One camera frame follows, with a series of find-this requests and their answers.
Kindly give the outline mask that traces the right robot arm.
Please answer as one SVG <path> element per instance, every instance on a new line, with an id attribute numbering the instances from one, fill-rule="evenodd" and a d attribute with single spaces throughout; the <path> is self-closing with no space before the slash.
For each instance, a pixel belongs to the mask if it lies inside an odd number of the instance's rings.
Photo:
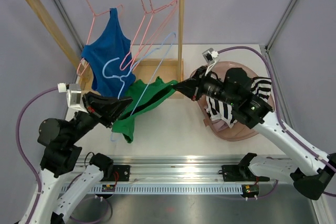
<path id="1" fill-rule="evenodd" d="M 234 119 L 269 139 L 292 160 L 285 165 L 248 153 L 238 164 L 235 178 L 273 178 L 292 184 L 309 199 L 319 199 L 335 174 L 335 154 L 318 150 L 286 127 L 268 102 L 255 94 L 256 84 L 256 78 L 249 77 L 243 68 L 229 68 L 220 79 L 208 66 L 201 66 L 190 78 L 169 88 L 193 101 L 205 95 L 229 105 Z"/>

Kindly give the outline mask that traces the light blue wire hanger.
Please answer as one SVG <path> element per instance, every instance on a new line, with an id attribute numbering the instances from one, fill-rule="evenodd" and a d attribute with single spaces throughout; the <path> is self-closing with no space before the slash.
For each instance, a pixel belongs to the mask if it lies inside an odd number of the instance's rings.
<path id="1" fill-rule="evenodd" d="M 169 37 L 171 37 L 171 36 L 173 36 L 173 41 L 172 41 L 171 44 L 169 45 L 169 48 L 168 48 L 168 50 L 166 51 L 166 53 L 165 53 L 165 54 L 163 55 L 163 57 L 159 60 L 159 64 L 158 64 L 158 66 L 156 67 L 154 73 L 152 74 L 150 80 L 149 80 L 147 83 L 145 83 L 145 87 L 144 87 L 144 89 L 143 89 L 141 95 L 140 95 L 139 98 L 137 99 L 136 103 L 135 103 L 134 105 L 131 106 L 131 107 L 132 107 L 132 110 L 131 110 L 130 113 L 128 113 L 128 116 L 132 116 L 132 115 L 135 113 L 137 107 L 139 106 L 139 103 L 140 103 L 142 97 L 144 96 L 144 94 L 146 93 L 146 90 L 148 89 L 148 86 L 150 85 L 150 82 L 152 81 L 152 79 L 153 79 L 154 76 L 156 75 L 156 72 L 158 71 L 159 67 L 160 67 L 161 64 L 163 63 L 163 60 L 165 59 L 166 55 L 167 55 L 168 52 L 170 51 L 170 49 L 171 49 L 173 43 L 175 42 L 175 40 L 176 40 L 176 33 L 175 33 L 175 32 L 171 32 L 170 34 L 168 34 L 167 37 L 163 40 L 163 42 L 162 42 L 158 47 L 152 49 L 150 52 L 146 53 L 140 60 L 136 61 L 135 64 L 134 64 L 132 67 L 129 68 L 129 70 L 128 70 L 128 72 L 127 72 L 126 74 L 122 74 L 122 75 L 119 75 L 119 76 L 113 74 L 113 75 L 107 76 L 106 73 L 105 73 L 106 68 L 108 67 L 108 65 L 109 65 L 110 63 L 114 62 L 114 61 L 119 60 L 119 57 L 113 58 L 113 59 L 107 61 L 107 62 L 104 64 L 104 66 L 103 66 L 103 68 L 102 68 L 102 75 L 103 75 L 103 77 L 104 77 L 105 79 L 118 79 L 118 80 L 122 83 L 122 86 L 121 86 L 120 91 L 119 91 L 118 96 L 117 96 L 117 98 L 119 99 L 119 98 L 121 97 L 121 95 L 124 94 L 126 91 L 128 91 L 129 88 L 130 88 L 130 86 L 131 86 L 131 85 L 128 85 L 128 86 L 127 86 L 127 85 L 126 85 L 126 81 L 125 81 L 126 79 L 128 80 L 128 79 L 130 78 L 130 75 L 134 75 L 134 77 L 135 77 L 135 81 L 134 81 L 133 83 L 136 83 L 138 80 L 141 80 L 141 79 L 138 78 L 138 77 L 139 77 L 138 75 L 136 75 L 135 73 L 133 73 L 133 70 L 134 70 L 136 67 L 139 67 L 139 64 L 140 64 L 140 63 L 144 63 L 145 58 L 147 58 L 150 54 L 154 53 L 154 52 L 157 51 L 157 50 L 160 50 L 160 49 L 162 48 L 162 46 L 163 46 L 163 43 L 164 43 Z"/>

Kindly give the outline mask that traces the pink wire hanger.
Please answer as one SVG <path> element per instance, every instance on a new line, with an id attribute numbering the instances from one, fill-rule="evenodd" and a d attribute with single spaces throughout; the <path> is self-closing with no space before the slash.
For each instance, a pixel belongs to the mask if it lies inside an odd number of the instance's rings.
<path id="1" fill-rule="evenodd" d="M 145 2 L 145 5 L 146 5 L 146 8 L 147 9 L 150 9 L 150 6 L 149 6 L 149 1 L 148 0 L 144 0 L 144 2 Z M 168 11 L 168 13 L 170 12 L 170 10 L 171 10 L 172 8 L 170 7 L 169 9 L 167 9 L 167 10 L 164 10 L 163 12 L 165 12 L 165 11 Z M 150 27 L 150 29 L 149 29 L 149 31 L 148 31 L 148 33 L 147 33 L 147 38 L 149 38 L 155 31 L 151 31 L 151 27 Z M 136 39 L 136 41 L 135 42 L 139 42 L 139 44 L 140 44 L 140 41 L 141 41 L 141 38 L 142 38 L 142 34 L 143 34 L 143 32 L 141 31 L 140 32 L 140 34 L 139 34 L 139 36 L 138 36 L 138 38 Z"/>

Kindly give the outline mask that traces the green tank top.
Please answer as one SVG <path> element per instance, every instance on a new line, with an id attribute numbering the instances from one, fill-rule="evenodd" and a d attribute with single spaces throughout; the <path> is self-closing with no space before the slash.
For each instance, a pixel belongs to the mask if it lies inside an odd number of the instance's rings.
<path id="1" fill-rule="evenodd" d="M 142 80 L 134 82 L 125 93 L 133 99 L 122 115 L 114 122 L 113 133 L 120 133 L 128 143 L 134 140 L 135 118 L 143 113 L 151 111 L 163 101 L 175 93 L 173 86 L 176 80 L 164 82 L 157 77 L 152 83 L 144 83 Z"/>

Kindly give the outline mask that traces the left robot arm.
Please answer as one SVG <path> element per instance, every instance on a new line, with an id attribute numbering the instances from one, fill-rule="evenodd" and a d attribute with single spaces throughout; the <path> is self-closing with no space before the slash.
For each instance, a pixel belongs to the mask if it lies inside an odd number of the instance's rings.
<path id="1" fill-rule="evenodd" d="M 132 103 L 131 97 L 102 97 L 92 92 L 66 91 L 68 107 L 76 113 L 70 121 L 49 118 L 39 127 L 38 143 L 45 147 L 40 171 L 32 169 L 37 187 L 19 223 L 66 223 L 88 191 L 113 176 L 113 160 L 98 153 L 85 171 L 59 196 L 82 148 L 75 143 L 102 124 L 111 128 Z"/>

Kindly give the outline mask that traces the pale pink tank top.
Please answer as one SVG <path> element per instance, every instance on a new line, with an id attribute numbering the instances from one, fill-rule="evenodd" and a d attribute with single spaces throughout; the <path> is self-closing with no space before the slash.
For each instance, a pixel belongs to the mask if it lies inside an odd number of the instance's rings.
<path id="1" fill-rule="evenodd" d="M 211 127 L 214 132 L 220 132 L 225 129 L 229 129 L 229 125 L 223 120 L 212 121 Z"/>

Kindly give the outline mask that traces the black white striped tank top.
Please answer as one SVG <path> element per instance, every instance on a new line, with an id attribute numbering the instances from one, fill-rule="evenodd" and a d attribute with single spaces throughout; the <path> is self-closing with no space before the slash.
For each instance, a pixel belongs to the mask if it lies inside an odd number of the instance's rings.
<path id="1" fill-rule="evenodd" d="M 252 129 L 264 122 L 264 117 L 273 109 L 262 98 L 251 91 L 252 78 L 244 78 L 245 83 L 231 83 L 227 79 L 210 78 L 208 97 L 232 106 L 232 115 L 237 122 Z"/>

